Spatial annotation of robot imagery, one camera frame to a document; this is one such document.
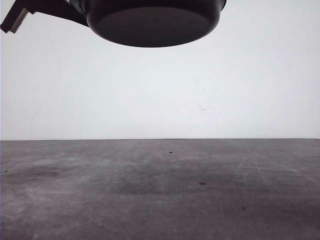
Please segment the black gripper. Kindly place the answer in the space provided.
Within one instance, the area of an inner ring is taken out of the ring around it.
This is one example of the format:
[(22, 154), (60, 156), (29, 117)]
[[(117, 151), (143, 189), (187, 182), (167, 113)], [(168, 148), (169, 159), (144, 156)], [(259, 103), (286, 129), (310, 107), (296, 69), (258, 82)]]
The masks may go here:
[(28, 13), (34, 14), (34, 0), (16, 0), (0, 25), (5, 32), (16, 33)]

